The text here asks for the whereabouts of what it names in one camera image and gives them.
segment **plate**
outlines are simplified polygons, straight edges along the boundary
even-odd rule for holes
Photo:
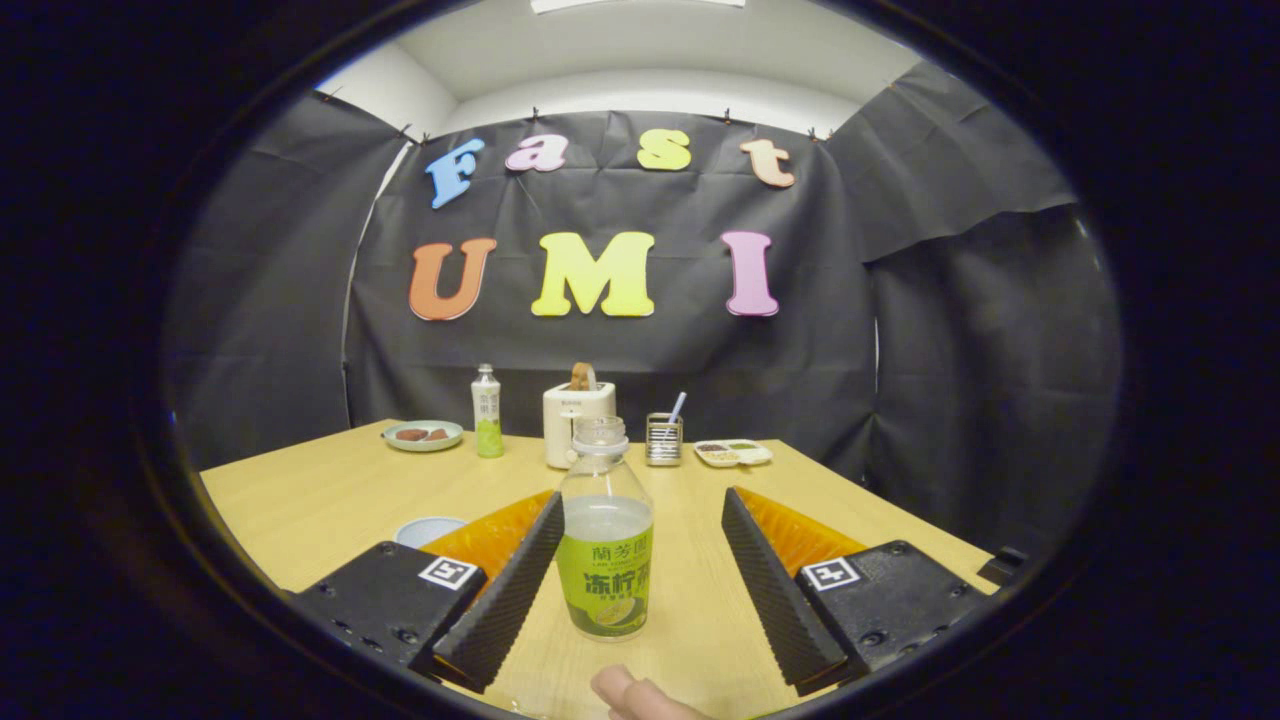
[[[712,468],[762,465],[773,460],[773,452],[754,439],[704,439],[694,443],[694,452]]]
[[[396,530],[396,537],[392,539],[401,544],[420,548],[429,542],[443,538],[462,525],[466,525],[466,523],[457,518],[419,518],[417,520],[404,523],[401,529]]]
[[[442,439],[397,439],[396,433],[401,430],[436,430],[443,428],[447,437]],[[383,430],[383,439],[387,445],[392,447],[398,447],[399,450],[407,450],[410,452],[431,452],[435,450],[444,450],[445,447],[453,447],[462,442],[462,425],[457,423],[449,423],[447,420],[413,420],[412,423],[401,423],[398,425],[392,425]]]

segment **letter m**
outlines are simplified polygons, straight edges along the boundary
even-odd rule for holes
[[[567,315],[566,283],[584,315],[595,307],[605,284],[609,286],[609,296],[600,304],[605,315],[637,318],[653,314],[653,301],[645,287],[652,234],[620,232],[599,260],[591,258],[577,233],[552,233],[543,237],[539,245],[547,249],[547,272],[543,274],[543,295],[532,305],[534,315]]]

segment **wooden table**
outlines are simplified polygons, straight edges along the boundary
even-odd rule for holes
[[[543,462],[540,438],[504,438],[506,455],[476,456],[475,441],[440,452],[403,452],[380,433],[397,420],[305,442],[204,473],[227,525],[276,584],[301,591],[404,523],[429,515],[474,520],[556,488],[563,470]],[[530,715],[603,719],[591,693],[596,670],[625,662],[668,694],[721,719],[750,717],[799,702],[783,684],[746,587],[721,530],[724,488],[742,486],[876,546],[905,539],[983,592],[984,551],[895,507],[781,441],[773,461],[714,469],[685,448],[684,464],[650,468],[632,443],[627,462],[654,498],[649,621],[617,644],[581,638],[549,568],[525,626],[484,702]]]

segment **white toaster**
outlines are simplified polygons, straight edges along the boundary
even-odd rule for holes
[[[543,393],[543,439],[547,464],[568,469],[572,465],[572,424],[576,418],[605,418],[618,414],[613,383],[594,383],[595,389],[568,389],[559,384]]]

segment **black backdrop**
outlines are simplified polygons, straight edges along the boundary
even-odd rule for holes
[[[649,128],[689,135],[692,163],[678,172],[643,169],[636,138]],[[570,138],[566,165],[521,174],[506,156],[532,135]],[[485,142],[471,187],[439,210],[424,168],[472,137]],[[751,172],[739,145],[769,138],[791,154],[796,184],[776,188]],[[673,114],[580,113],[512,120],[415,149],[374,209],[356,263],[351,297],[352,415],[444,418],[471,425],[470,382],[492,363],[503,383],[503,429],[541,436],[541,393],[590,361],[618,386],[630,437],[644,416],[689,392],[686,439],[781,437],[860,478],[874,398],[870,284],[858,263],[849,205],[832,158],[808,137],[774,128]],[[536,316],[547,264],[539,240],[576,232],[599,256],[616,233],[654,236],[648,255],[646,318]],[[759,232],[769,291],[780,310],[737,316],[728,247],[721,233]],[[424,322],[407,302],[412,252],[429,242],[454,247],[474,237],[498,242],[480,297],[456,320]],[[444,260],[440,295],[462,273],[461,252]]]
[[[196,466],[347,429],[347,278],[403,146],[369,113],[306,97],[209,199],[177,269],[164,352]]]
[[[690,167],[641,168],[650,128],[686,132]],[[563,168],[504,167],[545,133],[570,140]],[[754,176],[739,145],[756,137],[790,154],[795,186]],[[433,209],[425,167],[472,138],[485,149],[470,190]],[[541,392],[585,360],[618,384],[632,438],[685,389],[686,439],[778,437],[992,551],[1047,547],[1088,489],[1121,363],[1094,242],[1043,152],[938,68],[922,63],[823,142],[671,113],[484,126],[410,146],[374,202],[403,146],[366,113],[311,96],[207,205],[168,354],[202,466],[348,420],[470,427],[479,363],[503,382],[504,430],[536,437]],[[655,238],[653,315],[531,313],[543,236],[576,232],[599,256],[626,231]],[[730,231],[772,238],[778,314],[726,310]],[[417,318],[413,250],[475,237],[497,240],[475,305]],[[440,296],[462,266],[461,252],[445,258]]]

